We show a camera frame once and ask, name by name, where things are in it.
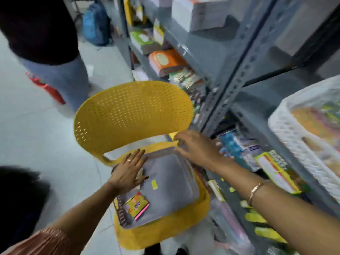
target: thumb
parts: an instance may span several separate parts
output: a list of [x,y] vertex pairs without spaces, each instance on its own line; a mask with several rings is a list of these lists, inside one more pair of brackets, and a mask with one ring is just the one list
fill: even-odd
[[146,179],[148,179],[148,176],[142,176],[141,178],[138,178],[137,180],[135,180],[135,185],[138,186],[140,184],[142,184]]
[[179,152],[182,156],[186,157],[186,158],[189,158],[190,157],[190,154],[189,152],[186,152],[184,149],[180,148],[180,147],[176,147],[175,150],[177,152]]

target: jeans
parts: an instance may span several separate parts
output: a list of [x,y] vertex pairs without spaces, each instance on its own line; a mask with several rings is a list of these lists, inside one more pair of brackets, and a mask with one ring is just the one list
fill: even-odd
[[41,83],[55,88],[74,112],[87,100],[89,80],[80,55],[61,65],[38,64],[23,58],[19,60],[32,75],[40,78]]

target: perforated backrest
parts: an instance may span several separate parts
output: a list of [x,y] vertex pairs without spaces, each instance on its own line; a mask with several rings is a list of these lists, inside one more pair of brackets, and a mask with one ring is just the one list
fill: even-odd
[[103,154],[129,143],[186,130],[192,120],[189,96],[161,81],[133,81],[89,98],[74,119],[78,143],[104,164]]

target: bracelet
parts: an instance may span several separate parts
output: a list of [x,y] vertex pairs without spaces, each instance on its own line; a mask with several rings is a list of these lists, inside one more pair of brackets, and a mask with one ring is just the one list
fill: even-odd
[[255,192],[257,192],[259,188],[261,188],[264,184],[266,184],[266,183],[268,183],[268,182],[270,182],[270,180],[265,180],[264,182],[258,184],[257,186],[255,186],[255,187],[252,189],[252,191],[250,192],[250,195],[249,195],[249,197],[248,197],[248,200],[247,200],[247,203],[248,203],[248,205],[249,205],[250,207],[252,206],[251,202],[252,202],[252,200],[253,200],[253,197],[254,197]]

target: backpack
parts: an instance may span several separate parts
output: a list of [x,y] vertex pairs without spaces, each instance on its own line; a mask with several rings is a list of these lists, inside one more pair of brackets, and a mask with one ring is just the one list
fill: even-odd
[[112,42],[110,18],[100,0],[90,4],[83,15],[83,35],[95,46],[106,46]]

